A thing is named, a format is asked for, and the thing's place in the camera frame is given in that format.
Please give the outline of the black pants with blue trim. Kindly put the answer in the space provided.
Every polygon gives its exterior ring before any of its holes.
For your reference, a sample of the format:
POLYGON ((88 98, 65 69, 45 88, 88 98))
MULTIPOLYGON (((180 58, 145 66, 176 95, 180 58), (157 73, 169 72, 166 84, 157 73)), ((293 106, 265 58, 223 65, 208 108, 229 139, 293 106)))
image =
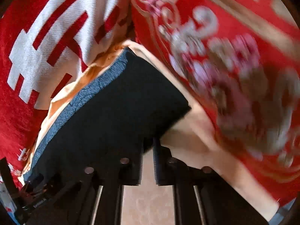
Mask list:
POLYGON ((117 158, 138 158, 189 110, 186 98, 162 73, 124 48, 107 70, 70 96, 53 123, 41 128, 24 180, 98 169, 112 149, 117 158))

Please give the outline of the peach cloth mat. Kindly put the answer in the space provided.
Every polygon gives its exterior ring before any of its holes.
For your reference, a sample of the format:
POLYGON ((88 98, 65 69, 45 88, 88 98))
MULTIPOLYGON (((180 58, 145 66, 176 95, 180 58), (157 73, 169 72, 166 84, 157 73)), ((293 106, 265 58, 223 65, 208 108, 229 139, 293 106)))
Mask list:
MULTIPOLYGON (((160 70, 186 97, 192 108, 182 120, 165 133, 162 144, 169 147, 176 158, 192 167, 214 168, 270 224, 279 224, 282 216, 278 213, 278 203, 239 160, 214 140, 213 125, 200 104, 154 55, 130 40, 110 47, 75 82, 65 86, 54 97, 48 114, 42 122, 35 147, 41 146, 42 139, 75 95, 96 77, 104 74, 126 47, 160 70)), ((127 187, 124 190, 122 224, 174 224, 171 188, 159 187, 155 184, 152 154, 152 151, 148 151, 143 159, 141 185, 127 187)))

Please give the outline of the red embroidered pillow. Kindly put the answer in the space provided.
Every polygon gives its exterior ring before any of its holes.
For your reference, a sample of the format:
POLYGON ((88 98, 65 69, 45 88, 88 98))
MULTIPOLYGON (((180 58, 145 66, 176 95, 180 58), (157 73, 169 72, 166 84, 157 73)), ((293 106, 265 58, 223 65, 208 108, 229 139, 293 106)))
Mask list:
POLYGON ((299 0, 131 0, 137 41, 285 205, 299 193, 299 0))

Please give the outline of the red blanket with white characters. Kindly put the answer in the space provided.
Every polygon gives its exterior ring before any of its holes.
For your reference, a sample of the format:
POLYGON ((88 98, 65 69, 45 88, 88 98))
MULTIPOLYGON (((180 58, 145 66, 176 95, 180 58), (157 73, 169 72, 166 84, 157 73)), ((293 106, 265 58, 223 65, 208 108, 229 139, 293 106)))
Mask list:
POLYGON ((1 157, 26 166, 51 100, 127 32, 130 0, 13 0, 1 17, 1 157))

